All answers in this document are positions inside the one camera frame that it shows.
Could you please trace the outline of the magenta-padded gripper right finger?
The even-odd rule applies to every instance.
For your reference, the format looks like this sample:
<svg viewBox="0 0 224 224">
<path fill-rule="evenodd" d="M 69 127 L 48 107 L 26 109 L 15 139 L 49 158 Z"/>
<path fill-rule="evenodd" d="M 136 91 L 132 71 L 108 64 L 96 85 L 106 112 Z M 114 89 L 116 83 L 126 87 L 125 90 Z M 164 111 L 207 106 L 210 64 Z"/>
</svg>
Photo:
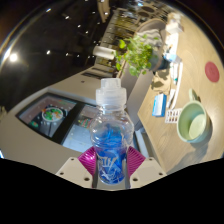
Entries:
<svg viewBox="0 0 224 224">
<path fill-rule="evenodd" d="M 153 157 L 146 158 L 133 147 L 127 151 L 127 173 L 131 189 L 143 187 L 166 176 Z"/>
</svg>

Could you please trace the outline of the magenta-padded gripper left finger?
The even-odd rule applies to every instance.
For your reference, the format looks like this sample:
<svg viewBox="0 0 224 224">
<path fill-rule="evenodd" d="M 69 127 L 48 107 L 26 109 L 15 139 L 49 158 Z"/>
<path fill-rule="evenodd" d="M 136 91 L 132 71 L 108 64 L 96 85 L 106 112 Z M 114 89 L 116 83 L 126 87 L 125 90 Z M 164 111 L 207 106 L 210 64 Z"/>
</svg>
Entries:
<svg viewBox="0 0 224 224">
<path fill-rule="evenodd" d="M 91 188 L 96 173 L 96 161 L 96 152 L 90 147 L 78 158 L 70 157 L 56 175 L 81 187 Z"/>
</svg>

